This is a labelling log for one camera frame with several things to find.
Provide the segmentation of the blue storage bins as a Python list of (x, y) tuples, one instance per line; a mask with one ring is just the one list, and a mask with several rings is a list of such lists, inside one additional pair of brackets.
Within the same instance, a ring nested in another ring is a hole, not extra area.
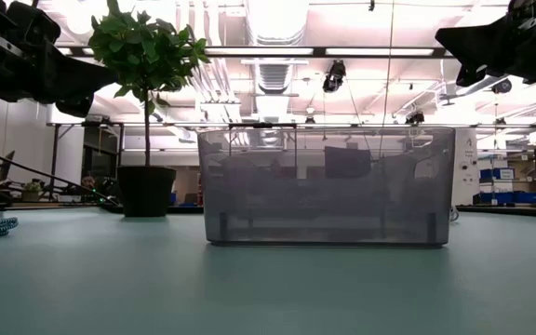
[(480, 170), (479, 193), (473, 196), (476, 205), (516, 206), (536, 204), (535, 180), (518, 177), (512, 167)]

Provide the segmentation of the silver ceiling ventilation duct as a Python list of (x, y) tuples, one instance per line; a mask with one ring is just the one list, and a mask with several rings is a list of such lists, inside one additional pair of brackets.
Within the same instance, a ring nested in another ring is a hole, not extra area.
[(284, 123), (292, 83), (293, 51), (303, 43), (309, 0), (245, 0), (255, 111), (262, 122)]

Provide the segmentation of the white pillar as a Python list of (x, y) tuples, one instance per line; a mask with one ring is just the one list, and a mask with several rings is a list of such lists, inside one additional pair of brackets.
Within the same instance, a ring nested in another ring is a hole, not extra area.
[(479, 193), (477, 138), (474, 128), (456, 128), (451, 204), (470, 206)]

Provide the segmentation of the black diagonal frame strut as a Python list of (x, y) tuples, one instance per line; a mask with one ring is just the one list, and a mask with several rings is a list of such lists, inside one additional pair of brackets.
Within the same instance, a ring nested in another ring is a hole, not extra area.
[(66, 180), (66, 179), (61, 178), (61, 177), (57, 177), (55, 175), (48, 174), (46, 172), (31, 168), (31, 167), (26, 167), (26, 166), (24, 166), (24, 165), (22, 165), (20, 163), (17, 163), (15, 161), (13, 161), (12, 159), (5, 158), (5, 157), (3, 157), (1, 155), (0, 155), (0, 161), (2, 161), (3, 163), (9, 163), (11, 166), (14, 166), (16, 168), (20, 168), (20, 169), (24, 169), (26, 171), (32, 172), (33, 174), (38, 174), (40, 176), (50, 178), (53, 181), (61, 181), (61, 182), (64, 182), (66, 184), (69, 184), (71, 186), (78, 187), (78, 188), (80, 188), (81, 190), (83, 190), (85, 192), (94, 194), (98, 198), (103, 198), (104, 199), (103, 202), (108, 202), (108, 203), (112, 204), (113, 206), (119, 207), (121, 205), (119, 202), (113, 200), (110, 196), (107, 196), (105, 194), (101, 194), (100, 192), (95, 191), (94, 189), (88, 189), (87, 187), (82, 186), (81, 184)]

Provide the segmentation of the translucent grey plastic bin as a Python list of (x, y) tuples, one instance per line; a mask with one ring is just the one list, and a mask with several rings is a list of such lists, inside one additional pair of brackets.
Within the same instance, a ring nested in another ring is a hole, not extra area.
[[(201, 133), (214, 244), (440, 247), (449, 240), (450, 127), (231, 128)], [(327, 179), (325, 148), (370, 150), (371, 172)]]

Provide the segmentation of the green leafy small tree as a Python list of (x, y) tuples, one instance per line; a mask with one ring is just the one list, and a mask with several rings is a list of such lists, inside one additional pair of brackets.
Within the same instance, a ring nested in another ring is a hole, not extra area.
[(132, 94), (144, 108), (144, 165), (151, 165), (150, 116), (168, 105), (162, 92), (178, 92), (203, 63), (207, 40), (194, 37), (190, 26), (153, 19), (147, 12), (123, 11), (118, 0), (106, 0), (108, 13), (93, 17), (88, 45), (94, 59), (117, 74), (116, 97)]

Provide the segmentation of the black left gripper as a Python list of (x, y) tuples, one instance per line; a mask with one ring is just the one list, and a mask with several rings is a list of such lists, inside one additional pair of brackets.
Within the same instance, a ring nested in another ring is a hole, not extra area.
[(54, 47), (60, 26), (37, 3), (0, 0), (0, 99), (56, 101), (61, 113), (86, 117), (93, 103), (89, 95), (114, 84), (117, 74)]

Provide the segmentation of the black plant pot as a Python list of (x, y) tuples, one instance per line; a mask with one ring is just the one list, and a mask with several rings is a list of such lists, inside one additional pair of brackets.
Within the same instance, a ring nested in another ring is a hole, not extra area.
[(168, 213), (177, 171), (169, 167), (122, 166), (117, 170), (124, 215), (157, 218)]

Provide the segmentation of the small potted plant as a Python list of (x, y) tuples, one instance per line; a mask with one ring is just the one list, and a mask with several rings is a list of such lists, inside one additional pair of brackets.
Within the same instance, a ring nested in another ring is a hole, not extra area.
[(41, 192), (41, 185), (39, 182), (27, 182), (23, 185), (21, 198), (24, 202), (38, 202)]

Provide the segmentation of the black metal rack frame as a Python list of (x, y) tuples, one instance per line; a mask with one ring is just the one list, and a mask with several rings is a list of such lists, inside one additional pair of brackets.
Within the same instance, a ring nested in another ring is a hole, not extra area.
[(109, 122), (50, 122), (53, 142), (48, 197), (59, 201), (111, 205), (125, 127)]

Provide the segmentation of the black overhead frame crossbar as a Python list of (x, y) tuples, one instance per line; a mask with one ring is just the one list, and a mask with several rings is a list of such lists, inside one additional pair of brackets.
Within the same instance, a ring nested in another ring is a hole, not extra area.
[(206, 47), (209, 58), (318, 58), (443, 60), (453, 56), (443, 47)]

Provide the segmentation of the black monitor behind table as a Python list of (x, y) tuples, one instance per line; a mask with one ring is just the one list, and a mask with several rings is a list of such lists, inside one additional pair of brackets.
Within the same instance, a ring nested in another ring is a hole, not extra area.
[(370, 150), (339, 147), (325, 148), (325, 176), (327, 179), (356, 179), (371, 172)]

